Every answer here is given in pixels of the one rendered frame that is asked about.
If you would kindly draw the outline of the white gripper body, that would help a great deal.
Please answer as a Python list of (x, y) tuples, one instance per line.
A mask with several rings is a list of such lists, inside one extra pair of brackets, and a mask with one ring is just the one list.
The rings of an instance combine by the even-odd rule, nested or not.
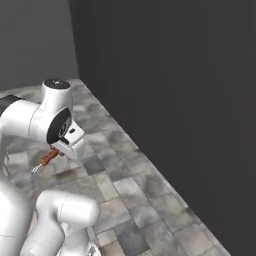
[(52, 146), (73, 160), (81, 160), (84, 154), (84, 144), (82, 136), (75, 137), (74, 134), (66, 134)]

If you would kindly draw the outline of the brown kebab skewer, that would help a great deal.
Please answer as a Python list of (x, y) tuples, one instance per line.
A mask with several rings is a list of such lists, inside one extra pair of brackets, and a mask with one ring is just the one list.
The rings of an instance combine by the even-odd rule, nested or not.
[(44, 155), (40, 159), (40, 163), (38, 166), (32, 169), (33, 172), (37, 172), (41, 167), (44, 167), (49, 164), (51, 160), (53, 160), (59, 154), (59, 150), (56, 148), (52, 148), (46, 155)]

